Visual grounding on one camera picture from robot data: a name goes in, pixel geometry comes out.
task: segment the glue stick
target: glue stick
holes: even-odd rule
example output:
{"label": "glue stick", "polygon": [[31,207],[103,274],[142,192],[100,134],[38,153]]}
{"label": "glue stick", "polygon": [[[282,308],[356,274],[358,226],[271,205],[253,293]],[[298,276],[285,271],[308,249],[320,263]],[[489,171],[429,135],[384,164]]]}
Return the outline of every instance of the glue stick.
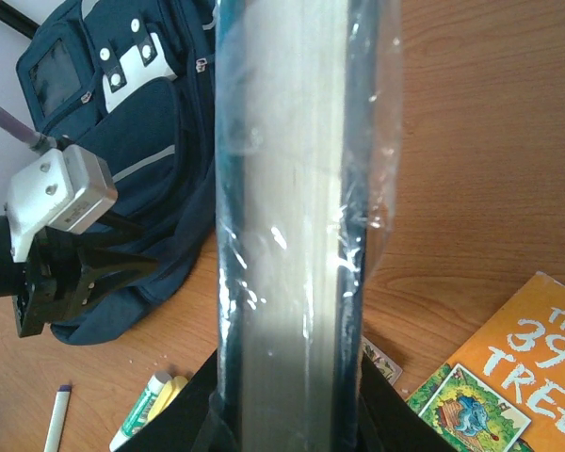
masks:
{"label": "glue stick", "polygon": [[153,375],[144,391],[142,391],[142,395],[137,400],[134,408],[125,418],[125,421],[123,421],[123,425],[117,431],[115,438],[111,441],[109,445],[111,452],[115,452],[145,426],[149,411],[159,397],[163,387],[170,380],[171,376],[167,372],[160,371]]}

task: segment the clear plastic window pocket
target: clear plastic window pocket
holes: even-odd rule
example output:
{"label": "clear plastic window pocket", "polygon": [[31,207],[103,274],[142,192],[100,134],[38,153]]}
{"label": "clear plastic window pocket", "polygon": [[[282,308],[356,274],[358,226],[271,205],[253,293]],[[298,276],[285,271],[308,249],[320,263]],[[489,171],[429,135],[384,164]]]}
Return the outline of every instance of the clear plastic window pocket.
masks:
{"label": "clear plastic window pocket", "polygon": [[72,24],[42,29],[19,59],[17,74],[37,130],[77,139],[100,120],[95,68]]}
{"label": "clear plastic window pocket", "polygon": [[57,40],[38,64],[31,68],[29,79],[44,117],[49,117],[82,88],[72,56],[63,40]]}

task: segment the clear plastic bag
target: clear plastic bag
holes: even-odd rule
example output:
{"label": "clear plastic bag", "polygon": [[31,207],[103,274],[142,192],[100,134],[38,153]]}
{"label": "clear plastic bag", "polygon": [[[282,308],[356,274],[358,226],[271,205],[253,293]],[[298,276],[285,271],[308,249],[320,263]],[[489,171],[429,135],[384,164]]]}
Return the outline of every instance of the clear plastic bag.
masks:
{"label": "clear plastic bag", "polygon": [[247,451],[351,450],[391,231],[399,0],[219,0],[218,393]]}

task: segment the orange book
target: orange book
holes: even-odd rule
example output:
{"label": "orange book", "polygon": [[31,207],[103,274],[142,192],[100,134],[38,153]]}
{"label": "orange book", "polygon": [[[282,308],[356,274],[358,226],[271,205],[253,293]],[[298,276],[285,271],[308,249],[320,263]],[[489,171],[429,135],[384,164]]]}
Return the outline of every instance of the orange book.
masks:
{"label": "orange book", "polygon": [[408,404],[459,451],[565,452],[565,286],[534,276]]}

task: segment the zipper pull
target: zipper pull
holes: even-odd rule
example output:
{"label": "zipper pull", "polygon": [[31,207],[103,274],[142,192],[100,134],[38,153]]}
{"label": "zipper pull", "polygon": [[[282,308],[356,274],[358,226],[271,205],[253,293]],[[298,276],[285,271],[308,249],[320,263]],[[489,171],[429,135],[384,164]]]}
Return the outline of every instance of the zipper pull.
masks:
{"label": "zipper pull", "polygon": [[207,58],[199,58],[197,60],[197,73],[204,73],[207,68]]}
{"label": "zipper pull", "polygon": [[88,91],[82,96],[82,104],[87,104],[88,102],[90,102],[90,100],[92,100],[92,93]]}
{"label": "zipper pull", "polygon": [[216,62],[215,55],[209,55],[206,56],[205,58],[199,58],[197,60],[197,73],[204,73],[205,70],[207,69],[207,65],[212,64],[214,62]]}

